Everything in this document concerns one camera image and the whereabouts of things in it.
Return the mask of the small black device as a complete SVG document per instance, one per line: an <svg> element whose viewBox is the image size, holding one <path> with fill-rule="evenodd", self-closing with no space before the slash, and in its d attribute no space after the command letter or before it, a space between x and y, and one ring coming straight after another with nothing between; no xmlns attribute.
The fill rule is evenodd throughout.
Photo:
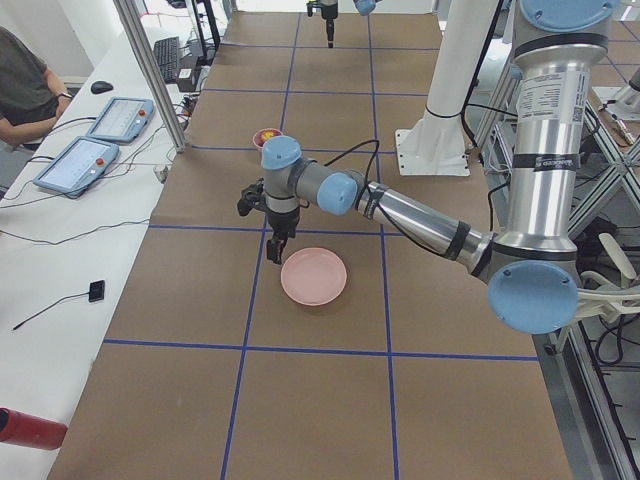
<svg viewBox="0 0 640 480"><path fill-rule="evenodd" d="M88 290L88 301L90 303L102 301L105 297L105 287L105 280L96 280L91 282Z"/></svg>

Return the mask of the pink bowl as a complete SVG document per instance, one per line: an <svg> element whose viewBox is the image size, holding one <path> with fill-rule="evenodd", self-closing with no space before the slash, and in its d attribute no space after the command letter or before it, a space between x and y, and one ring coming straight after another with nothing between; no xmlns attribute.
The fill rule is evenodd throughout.
<svg viewBox="0 0 640 480"><path fill-rule="evenodd" d="M274 131L277 133L277 135L276 135L276 136L274 136L274 137L278 137L278 136L281 136L281 135L283 134L283 132L282 132L281 130L277 129L277 128L263 128L263 129L261 129L261 130L257 131L257 132L253 135L253 137L252 137L252 142L253 142L254 147L255 147L258 151L261 151L261 150L263 149L263 146L264 146L264 145L265 145L265 144L266 144L270 139L274 138L274 137L272 137L272 138L268 139L267 141L261 141L261 140L259 139L259 136L260 136L260 133L261 133L263 130L274 130Z"/></svg>

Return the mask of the black keyboard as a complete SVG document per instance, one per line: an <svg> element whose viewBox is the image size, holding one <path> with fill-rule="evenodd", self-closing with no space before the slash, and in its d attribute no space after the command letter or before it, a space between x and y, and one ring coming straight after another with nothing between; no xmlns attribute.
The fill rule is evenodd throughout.
<svg viewBox="0 0 640 480"><path fill-rule="evenodd" d="M157 40L153 54L161 77L167 84L175 83L180 70L180 46L177 36Z"/></svg>

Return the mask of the red cylinder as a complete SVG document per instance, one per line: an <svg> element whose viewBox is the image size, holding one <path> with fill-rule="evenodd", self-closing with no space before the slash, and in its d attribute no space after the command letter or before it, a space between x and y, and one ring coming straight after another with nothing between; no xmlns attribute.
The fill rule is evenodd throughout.
<svg viewBox="0 0 640 480"><path fill-rule="evenodd" d="M23 412L1 409L1 442L41 450L58 449L67 433L65 424Z"/></svg>

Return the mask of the pink plate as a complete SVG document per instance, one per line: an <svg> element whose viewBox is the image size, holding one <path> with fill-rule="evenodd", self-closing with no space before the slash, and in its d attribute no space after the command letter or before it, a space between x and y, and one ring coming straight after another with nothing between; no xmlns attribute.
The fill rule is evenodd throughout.
<svg viewBox="0 0 640 480"><path fill-rule="evenodd" d="M282 266L280 281L293 301L305 306L321 306L341 295L347 283L347 270L333 251L310 247L289 256Z"/></svg>

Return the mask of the black computer mouse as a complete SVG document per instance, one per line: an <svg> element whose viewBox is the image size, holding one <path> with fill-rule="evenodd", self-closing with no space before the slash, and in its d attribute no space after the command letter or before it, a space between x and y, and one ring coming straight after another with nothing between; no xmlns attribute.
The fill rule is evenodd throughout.
<svg viewBox="0 0 640 480"><path fill-rule="evenodd" d="M90 87L90 91L94 95L106 93L106 92L112 91L113 89L114 89L114 86L110 82L103 81L103 80L98 80L93 82Z"/></svg>

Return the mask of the near blue teach pendant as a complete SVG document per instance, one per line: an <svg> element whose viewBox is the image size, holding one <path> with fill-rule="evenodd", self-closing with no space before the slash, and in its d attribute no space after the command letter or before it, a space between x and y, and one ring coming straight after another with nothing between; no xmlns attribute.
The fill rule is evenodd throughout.
<svg viewBox="0 0 640 480"><path fill-rule="evenodd" d="M118 145L89 137L75 138L33 180L45 190L81 196L118 158Z"/></svg>

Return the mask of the seated person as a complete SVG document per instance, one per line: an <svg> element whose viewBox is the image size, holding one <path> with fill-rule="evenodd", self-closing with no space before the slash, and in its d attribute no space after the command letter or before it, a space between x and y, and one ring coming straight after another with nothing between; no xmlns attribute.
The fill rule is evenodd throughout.
<svg viewBox="0 0 640 480"><path fill-rule="evenodd" d="M1 141L12 148L39 143L73 96L58 75L17 36L1 28Z"/></svg>

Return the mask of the far blue teach pendant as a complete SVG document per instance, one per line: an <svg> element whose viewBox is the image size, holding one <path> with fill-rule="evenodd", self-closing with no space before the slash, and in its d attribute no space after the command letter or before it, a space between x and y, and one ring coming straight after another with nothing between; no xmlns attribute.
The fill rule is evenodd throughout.
<svg viewBox="0 0 640 480"><path fill-rule="evenodd" d="M128 144L135 140L152 119L155 106L150 99L112 97L89 128L90 138Z"/></svg>

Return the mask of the blue teach pendant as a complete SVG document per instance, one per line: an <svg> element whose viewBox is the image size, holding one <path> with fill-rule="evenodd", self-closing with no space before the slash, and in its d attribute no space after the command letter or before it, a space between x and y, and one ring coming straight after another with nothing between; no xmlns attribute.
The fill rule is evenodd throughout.
<svg viewBox="0 0 640 480"><path fill-rule="evenodd" d="M118 145L89 137L75 138L33 180L45 190L81 196L118 158Z"/></svg>
<svg viewBox="0 0 640 480"><path fill-rule="evenodd" d="M152 119L155 106L150 99L112 97L89 128L90 138L128 144L135 140Z"/></svg>

